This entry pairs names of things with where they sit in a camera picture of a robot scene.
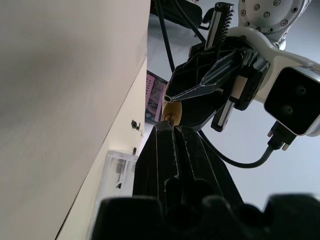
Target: wire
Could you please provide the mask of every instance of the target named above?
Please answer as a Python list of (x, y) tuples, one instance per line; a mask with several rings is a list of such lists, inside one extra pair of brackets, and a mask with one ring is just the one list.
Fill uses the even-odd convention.
[(166, 24), (165, 24), (164, 13), (162, 11), (161, 0), (155, 0), (155, 7), (156, 7), (156, 11), (158, 13), (158, 17), (159, 17), (159, 21), (160, 21), (160, 27), (161, 27), (161, 31), (162, 31), (166, 54), (167, 54), (168, 60), (169, 60), (169, 65), (170, 65), (171, 71), (174, 72), (175, 63), (174, 63), (174, 58), (172, 57), (172, 53), (171, 53), (168, 33), (167, 33), (167, 29), (166, 29)]
[(221, 158), (223, 161), (225, 161), (226, 163), (238, 167), (238, 168), (242, 168), (242, 169), (253, 169), (256, 167), (261, 166), (262, 164), (264, 164), (267, 159), (270, 157), (271, 153), (274, 151), (272, 149), (272, 147), (268, 146), (267, 149), (265, 150), (264, 154), (262, 155), (262, 157), (255, 162), (252, 163), (241, 163), (241, 162), (236, 162), (231, 160), (230, 158), (226, 157), (225, 155), (223, 155), (221, 152), (219, 152), (218, 149), (215, 148), (215, 146), (213, 146), (213, 144), (209, 141), (209, 139), (207, 138), (207, 136), (205, 135), (205, 133), (200, 130), (198, 131), (200, 137), (203, 139), (203, 141), (214, 151), (214, 153)]
[(177, 0), (172, 0), (172, 4), (175, 8), (175, 10), (178, 12), (178, 14), (180, 15), (180, 17), (185, 21), (185, 23), (189, 26), (189, 28), (191, 28), (195, 35), (197, 35), (197, 37), (201, 40), (201, 42), (205, 43), (206, 39), (204, 38), (204, 36), (202, 36), (202, 34), (199, 32), (199, 30), (197, 29), (197, 27), (193, 24), (193, 22), (190, 20), (190, 18), (186, 15), (186, 13), (184, 12), (184, 10), (181, 8), (181, 6), (179, 5)]

